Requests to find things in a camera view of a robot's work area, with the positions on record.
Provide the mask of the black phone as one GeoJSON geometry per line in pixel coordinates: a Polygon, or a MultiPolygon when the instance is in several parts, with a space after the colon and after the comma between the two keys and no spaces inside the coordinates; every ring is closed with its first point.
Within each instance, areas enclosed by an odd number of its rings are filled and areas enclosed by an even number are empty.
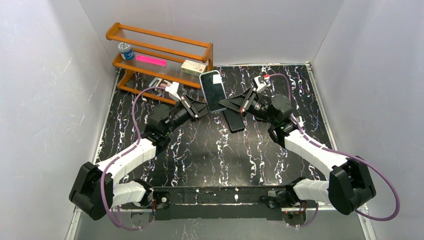
{"type": "Polygon", "coordinates": [[[229,131],[232,134],[245,130],[244,121],[238,113],[235,113],[232,110],[226,109],[223,111],[223,115],[227,122],[229,131]]]}

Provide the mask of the light blue phone case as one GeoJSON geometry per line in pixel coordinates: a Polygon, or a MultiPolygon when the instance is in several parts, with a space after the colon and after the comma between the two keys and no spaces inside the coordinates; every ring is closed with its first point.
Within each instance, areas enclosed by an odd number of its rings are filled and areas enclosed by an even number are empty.
{"type": "Polygon", "coordinates": [[[220,72],[204,72],[199,76],[199,81],[208,110],[211,113],[224,111],[226,107],[221,105],[220,101],[225,100],[227,96],[220,72]]]}

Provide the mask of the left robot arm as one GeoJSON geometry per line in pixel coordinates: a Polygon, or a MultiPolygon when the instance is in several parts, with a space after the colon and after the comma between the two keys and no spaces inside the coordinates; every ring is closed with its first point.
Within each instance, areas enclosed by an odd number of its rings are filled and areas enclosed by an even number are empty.
{"type": "Polygon", "coordinates": [[[153,187],[143,180],[121,183],[135,168],[154,159],[169,145],[170,134],[190,120],[195,122],[209,112],[207,103],[182,95],[169,108],[160,104],[153,108],[140,139],[123,151],[97,164],[84,163],[77,174],[69,200],[92,220],[99,220],[115,207],[139,203],[151,207],[153,187]]]}

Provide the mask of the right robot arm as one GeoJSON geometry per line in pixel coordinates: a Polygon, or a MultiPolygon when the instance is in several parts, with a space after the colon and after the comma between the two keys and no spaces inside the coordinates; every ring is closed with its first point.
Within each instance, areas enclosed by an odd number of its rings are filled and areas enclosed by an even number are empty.
{"type": "Polygon", "coordinates": [[[220,100],[220,105],[242,116],[249,113],[270,124],[274,143],[312,164],[326,180],[300,177],[285,186],[282,198],[292,204],[316,201],[331,204],[349,215],[377,194],[369,168],[352,156],[328,149],[308,136],[294,121],[290,99],[282,94],[260,97],[252,88],[220,100]]]}

